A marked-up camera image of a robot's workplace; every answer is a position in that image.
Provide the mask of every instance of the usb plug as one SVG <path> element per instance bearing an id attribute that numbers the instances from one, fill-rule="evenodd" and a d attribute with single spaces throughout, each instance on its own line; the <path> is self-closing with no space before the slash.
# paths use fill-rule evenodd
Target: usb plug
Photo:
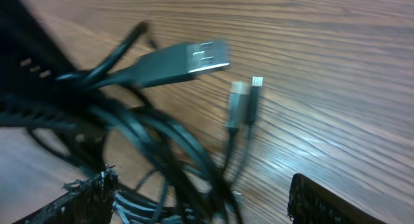
<path id="1" fill-rule="evenodd" d="M 154 87 L 194 80 L 197 75 L 223 70 L 229 65 L 226 41 L 179 43 L 141 56 L 134 65 L 114 73 L 110 80 Z"/>

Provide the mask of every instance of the wooden surface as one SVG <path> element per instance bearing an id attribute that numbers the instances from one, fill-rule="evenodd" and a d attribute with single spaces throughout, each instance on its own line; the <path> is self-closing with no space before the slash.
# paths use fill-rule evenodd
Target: wooden surface
<path id="1" fill-rule="evenodd" d="M 230 70 L 147 93 L 216 153 L 226 139 L 230 82 L 264 77 L 252 160 L 237 185 L 246 223 L 289 222 L 296 172 L 388 223 L 413 222 L 414 0 L 25 1 L 85 69 L 144 19 L 152 20 L 163 47 L 229 39 Z M 147 52 L 140 42 L 119 67 Z M 16 140 L 17 130 L 7 131 L 13 134 L 1 135 L 10 140 L 0 148 L 0 192 L 9 194 L 0 197 L 0 223 L 56 199 L 61 184 L 78 176 Z M 151 167 L 125 142 L 115 135 L 107 158 L 133 184 Z M 157 190 L 146 188 L 154 196 Z"/>

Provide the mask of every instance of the usb-a connector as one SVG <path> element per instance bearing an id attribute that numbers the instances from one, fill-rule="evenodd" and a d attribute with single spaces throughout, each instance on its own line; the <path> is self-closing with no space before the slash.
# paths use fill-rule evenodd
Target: usb-a connector
<path id="1" fill-rule="evenodd" d="M 197 75 L 223 70 L 229 65 L 224 40 L 179 43 L 141 56 L 134 65 L 113 74 L 112 79 L 118 84 L 154 87 L 193 80 Z"/>

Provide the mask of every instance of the wood grain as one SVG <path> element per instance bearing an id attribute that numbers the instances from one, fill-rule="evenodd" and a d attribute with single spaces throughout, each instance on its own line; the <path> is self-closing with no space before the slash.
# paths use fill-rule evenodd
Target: wood grain
<path id="1" fill-rule="evenodd" d="M 229 39 L 230 70 L 147 93 L 215 153 L 226 139 L 222 126 L 230 82 L 265 78 L 252 160 L 237 185 L 245 195 L 247 223 L 289 223 L 289 184 L 298 172 L 385 222 L 412 223 L 414 0 L 25 2 L 84 69 L 94 67 L 144 19 L 152 21 L 163 47 Z M 149 51 L 139 43 L 118 67 Z M 116 89 L 108 92 L 119 96 Z M 150 166 L 128 150 L 118 150 L 124 142 L 111 141 L 107 158 L 122 166 L 123 180 L 132 184 Z M 39 157 L 10 165 L 36 164 Z M 26 170 L 50 175 L 45 184 L 55 188 L 67 179 L 62 173 L 54 177 L 48 171 Z M 17 180 L 20 173 L 27 172 L 7 176 Z M 157 194 L 156 188 L 146 191 Z M 43 189 L 41 195 L 50 201 L 57 196 Z M 0 214 L 1 223 L 17 219 Z"/>

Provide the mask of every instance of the black plastic object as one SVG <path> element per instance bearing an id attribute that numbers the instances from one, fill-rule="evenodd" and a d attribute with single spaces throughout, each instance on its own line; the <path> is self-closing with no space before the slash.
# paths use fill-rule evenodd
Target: black plastic object
<path id="1" fill-rule="evenodd" d="M 293 224 L 385 224 L 301 174 L 292 178 L 288 214 Z"/>
<path id="2" fill-rule="evenodd" d="M 65 184 L 68 192 L 14 224 L 84 224 L 111 222 L 117 175 L 107 169 L 88 181 Z"/>

